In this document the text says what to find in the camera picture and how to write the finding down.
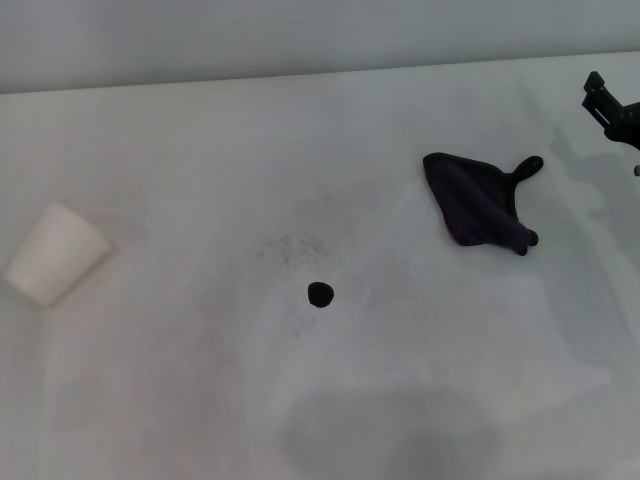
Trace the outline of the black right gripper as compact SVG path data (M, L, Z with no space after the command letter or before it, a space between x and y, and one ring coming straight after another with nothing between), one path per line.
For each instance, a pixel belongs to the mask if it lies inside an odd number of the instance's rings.
M582 106L604 128L605 136L614 142L640 149L639 103L623 106L605 87L597 71L592 71L583 87Z

